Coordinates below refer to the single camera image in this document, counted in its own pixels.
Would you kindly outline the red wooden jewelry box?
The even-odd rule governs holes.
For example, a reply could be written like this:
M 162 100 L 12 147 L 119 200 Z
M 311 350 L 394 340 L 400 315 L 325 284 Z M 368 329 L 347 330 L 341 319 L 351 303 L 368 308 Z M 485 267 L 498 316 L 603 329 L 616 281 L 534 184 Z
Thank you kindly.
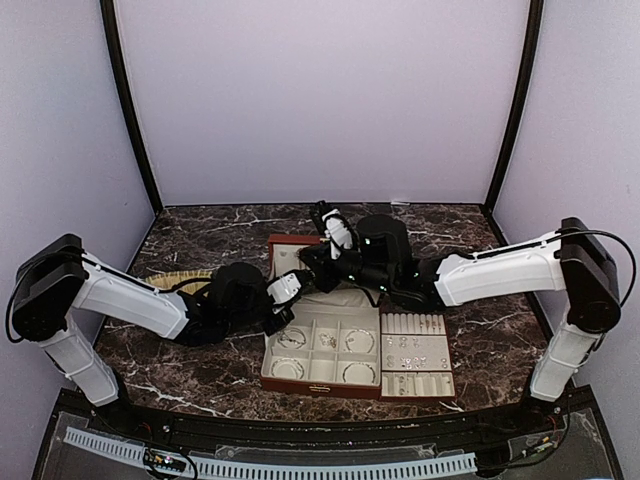
M 294 319 L 265 339 L 260 370 L 268 391 L 377 399 L 381 393 L 379 309 L 366 293 L 340 287 L 305 294 Z

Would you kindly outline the brown jewelry display tray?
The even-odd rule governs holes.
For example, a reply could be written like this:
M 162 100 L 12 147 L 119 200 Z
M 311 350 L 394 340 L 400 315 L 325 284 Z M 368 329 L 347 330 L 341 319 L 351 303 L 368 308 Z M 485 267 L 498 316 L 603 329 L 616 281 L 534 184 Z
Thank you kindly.
M 440 401 L 456 397 L 442 315 L 383 313 L 380 327 L 382 400 Z

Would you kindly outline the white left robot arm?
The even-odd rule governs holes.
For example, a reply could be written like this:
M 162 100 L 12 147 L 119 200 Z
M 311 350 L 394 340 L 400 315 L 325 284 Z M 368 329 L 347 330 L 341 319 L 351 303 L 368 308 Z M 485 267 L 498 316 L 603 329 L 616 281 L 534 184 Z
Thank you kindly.
M 75 310 L 113 317 L 179 345 L 217 344 L 231 333 L 259 325 L 266 335 L 294 318 L 292 305 L 307 279 L 292 270 L 272 280 L 251 264 L 236 262 L 202 278 L 185 292 L 184 280 L 160 288 L 89 254 L 75 234 L 65 234 L 23 263 L 5 313 L 10 342 L 38 344 L 120 436 L 141 427 L 140 412 L 126 401 L 115 371 L 96 353 L 72 318 Z

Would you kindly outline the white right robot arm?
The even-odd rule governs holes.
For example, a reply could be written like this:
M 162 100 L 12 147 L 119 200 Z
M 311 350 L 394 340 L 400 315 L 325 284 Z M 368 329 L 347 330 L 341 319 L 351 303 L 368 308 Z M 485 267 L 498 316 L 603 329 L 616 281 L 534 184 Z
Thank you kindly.
M 512 294 L 563 291 L 560 326 L 536 364 L 529 395 L 510 413 L 521 434 L 549 416 L 573 374 L 621 319 L 630 294 L 620 292 L 615 260 L 601 244 L 605 232 L 576 217 L 538 238 L 489 251 L 455 252 L 437 258 L 413 256 L 406 225 L 388 215 L 325 228 L 328 239 L 299 252 L 315 287 L 328 293 L 341 283 L 371 289 L 412 313 Z

